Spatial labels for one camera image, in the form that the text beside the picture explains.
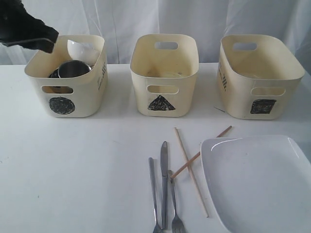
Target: black glove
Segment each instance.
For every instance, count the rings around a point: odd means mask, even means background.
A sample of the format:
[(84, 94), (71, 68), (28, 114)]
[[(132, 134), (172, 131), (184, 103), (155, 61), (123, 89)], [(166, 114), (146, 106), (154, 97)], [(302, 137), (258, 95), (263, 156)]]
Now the black glove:
[[(52, 53), (58, 31), (26, 12), (21, 0), (0, 0), (0, 43)], [(35, 42), (22, 42), (37, 39)]]

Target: butter knife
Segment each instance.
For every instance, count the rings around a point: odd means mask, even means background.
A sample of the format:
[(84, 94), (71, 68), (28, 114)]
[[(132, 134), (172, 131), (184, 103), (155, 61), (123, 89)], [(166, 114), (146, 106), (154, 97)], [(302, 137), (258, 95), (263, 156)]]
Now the butter knife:
[(167, 142), (164, 141), (161, 147), (161, 173), (162, 173), (162, 208), (161, 208), (161, 228), (167, 229), (167, 186), (168, 186), (168, 167), (169, 155)]

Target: white tablecloth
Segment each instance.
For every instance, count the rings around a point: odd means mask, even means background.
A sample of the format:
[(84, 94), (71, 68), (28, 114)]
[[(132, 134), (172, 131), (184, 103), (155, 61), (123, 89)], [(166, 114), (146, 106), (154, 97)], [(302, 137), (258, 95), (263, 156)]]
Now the white tablecloth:
[[(285, 134), (311, 159), (309, 75), (282, 117), (259, 121), (235, 119), (214, 108), (223, 109), (216, 63), (200, 64), (192, 108), (180, 118), (141, 115), (129, 65), (107, 69), (108, 85), (96, 114), (53, 118), (40, 105), (24, 66), (0, 66), (1, 233), (151, 233), (148, 157), (156, 159), (160, 199), (164, 140), (169, 143), (169, 168), (176, 171), (184, 164), (173, 127), (180, 130), (188, 157), (199, 151), (200, 142), (232, 125), (230, 137)], [(192, 167), (211, 217), (204, 216), (186, 170), (176, 179), (180, 217), (192, 233), (226, 232), (211, 208), (200, 159)], [(169, 205), (171, 225), (170, 195)]]

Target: white plate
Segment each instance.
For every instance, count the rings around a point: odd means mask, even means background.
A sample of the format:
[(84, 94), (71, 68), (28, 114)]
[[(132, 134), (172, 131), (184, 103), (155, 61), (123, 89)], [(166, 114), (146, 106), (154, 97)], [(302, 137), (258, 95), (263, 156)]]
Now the white plate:
[(291, 138), (209, 139), (201, 157), (213, 207), (230, 232), (311, 232), (311, 165)]

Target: wooden chopstick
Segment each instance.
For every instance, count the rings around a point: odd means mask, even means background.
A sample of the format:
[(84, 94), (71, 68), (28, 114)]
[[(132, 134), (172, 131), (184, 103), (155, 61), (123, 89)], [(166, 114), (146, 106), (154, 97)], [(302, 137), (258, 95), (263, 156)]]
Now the wooden chopstick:
[[(228, 128), (226, 128), (224, 131), (222, 131), (217, 137), (222, 137), (223, 135), (225, 135), (230, 129), (232, 128), (232, 126), (230, 125)], [(197, 157), (200, 156), (200, 151), (193, 156), (191, 159), (189, 159), (188, 162), (186, 162), (180, 169), (177, 170), (177, 172), (175, 172), (171, 178), (174, 179), (180, 172), (182, 172), (186, 167), (188, 167)]]
[[(180, 135), (179, 135), (178, 130), (177, 130), (176, 127), (174, 127), (174, 131), (175, 131), (175, 134), (176, 134), (176, 136), (177, 136), (177, 139), (178, 139), (180, 148), (181, 148), (181, 150), (182, 150), (182, 152), (183, 152), (184, 158), (185, 158), (186, 162), (188, 162), (189, 160), (188, 160), (188, 157), (187, 157), (187, 155), (186, 155), (186, 151), (185, 151), (184, 145), (183, 145), (183, 143), (182, 143), (182, 141), (181, 141)], [(200, 201), (201, 201), (203, 210), (204, 210), (206, 216), (208, 217), (208, 212), (207, 212), (206, 206), (205, 206), (205, 204), (204, 204), (204, 201), (203, 201), (203, 198), (202, 198), (202, 194), (201, 194), (201, 192), (200, 192), (200, 189), (199, 189), (198, 183), (197, 183), (197, 181), (196, 181), (196, 178), (195, 178), (195, 176), (194, 176), (194, 173), (193, 173), (193, 170), (192, 170), (191, 165), (188, 166), (188, 172), (189, 172), (189, 175), (190, 175), (190, 177), (191, 177), (191, 179), (192, 179), (192, 181), (193, 181), (193, 183), (194, 183), (194, 186), (195, 186), (195, 189), (196, 189), (196, 191), (197, 191), (197, 194), (199, 195), (199, 199), (200, 199)]]

